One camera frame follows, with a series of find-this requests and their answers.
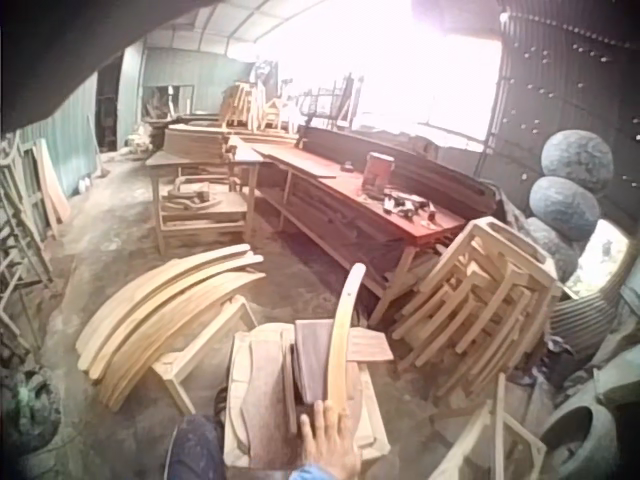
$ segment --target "stacked stone sculpture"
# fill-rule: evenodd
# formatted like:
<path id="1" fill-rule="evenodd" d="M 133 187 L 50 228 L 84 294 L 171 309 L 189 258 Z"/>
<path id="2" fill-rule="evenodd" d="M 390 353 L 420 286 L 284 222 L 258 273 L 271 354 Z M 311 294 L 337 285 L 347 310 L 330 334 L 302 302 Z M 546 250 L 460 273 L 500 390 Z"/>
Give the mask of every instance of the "stacked stone sculpture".
<path id="1" fill-rule="evenodd" d="M 564 130 L 544 145 L 542 171 L 534 183 L 527 219 L 529 234 L 555 261 L 558 280 L 566 282 L 600 219 L 601 195 L 613 178 L 611 149 L 599 136 Z"/>

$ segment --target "green wall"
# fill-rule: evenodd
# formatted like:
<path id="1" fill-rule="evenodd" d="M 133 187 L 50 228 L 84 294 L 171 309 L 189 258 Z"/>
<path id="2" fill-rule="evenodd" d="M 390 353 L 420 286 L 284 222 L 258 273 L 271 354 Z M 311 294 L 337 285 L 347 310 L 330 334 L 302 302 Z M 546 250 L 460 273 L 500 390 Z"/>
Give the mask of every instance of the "green wall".
<path id="1" fill-rule="evenodd" d="M 96 170 L 95 133 L 87 115 L 94 121 L 97 74 L 91 75 L 46 120 L 25 127 L 20 132 L 24 142 L 45 138 L 53 168 L 67 196 L 75 193 L 78 180 Z"/>
<path id="2" fill-rule="evenodd" d="M 124 146 L 138 122 L 138 88 L 144 42 L 140 40 L 124 51 L 118 85 L 118 148 Z"/>
<path id="3" fill-rule="evenodd" d="M 224 90 L 248 79 L 253 67 L 216 53 L 174 48 L 149 48 L 144 63 L 143 86 L 194 85 L 192 111 L 210 113 L 219 111 Z"/>

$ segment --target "hand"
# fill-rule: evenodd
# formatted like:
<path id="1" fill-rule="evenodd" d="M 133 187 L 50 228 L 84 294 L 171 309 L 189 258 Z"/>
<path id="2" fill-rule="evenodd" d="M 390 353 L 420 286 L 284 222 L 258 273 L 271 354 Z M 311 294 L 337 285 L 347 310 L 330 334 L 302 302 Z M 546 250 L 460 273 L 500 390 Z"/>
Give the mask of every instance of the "hand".
<path id="1" fill-rule="evenodd" d="M 302 460 L 316 465 L 337 480 L 351 480 L 360 472 L 362 456 L 353 443 L 351 419 L 346 411 L 336 414 L 330 402 L 316 402 L 314 431 L 307 415 L 300 417 Z"/>

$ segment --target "dark corrugated wall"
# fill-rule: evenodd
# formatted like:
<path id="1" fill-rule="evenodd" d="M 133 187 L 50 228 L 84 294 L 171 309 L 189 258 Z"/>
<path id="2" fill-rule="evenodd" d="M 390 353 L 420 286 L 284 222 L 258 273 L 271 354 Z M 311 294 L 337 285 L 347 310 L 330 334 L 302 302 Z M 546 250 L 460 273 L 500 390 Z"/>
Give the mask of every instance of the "dark corrugated wall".
<path id="1" fill-rule="evenodd" d="M 633 234 L 640 219 L 640 64 L 625 2 L 505 0 L 503 62 L 490 145 L 476 175 L 528 210 L 544 142 L 565 129 L 600 135 L 616 177 L 603 214 Z"/>
<path id="2" fill-rule="evenodd" d="M 236 80 L 247 80 L 253 63 L 216 53 L 174 48 L 149 48 L 142 76 L 143 86 L 194 85 L 192 110 L 218 112 L 222 93 Z"/>
<path id="3" fill-rule="evenodd" d="M 124 51 L 120 83 L 118 84 L 118 148 L 124 146 L 127 136 L 133 132 L 138 122 L 138 87 L 144 41 L 134 43 Z"/>
<path id="4" fill-rule="evenodd" d="M 96 171 L 94 135 L 87 116 L 95 118 L 97 75 L 93 74 L 46 120 L 20 132 L 25 142 L 45 138 L 53 168 L 67 196 L 78 180 Z"/>

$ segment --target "paint can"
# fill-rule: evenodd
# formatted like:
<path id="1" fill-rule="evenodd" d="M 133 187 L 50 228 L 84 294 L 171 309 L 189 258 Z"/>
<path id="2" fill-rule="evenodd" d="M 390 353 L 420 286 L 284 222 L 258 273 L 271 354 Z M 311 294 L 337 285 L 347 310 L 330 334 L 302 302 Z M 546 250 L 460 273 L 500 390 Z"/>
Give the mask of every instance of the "paint can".
<path id="1" fill-rule="evenodd" d="M 393 171 L 394 159 L 389 155 L 369 152 L 367 166 L 362 176 L 362 190 L 367 193 L 384 195 Z"/>

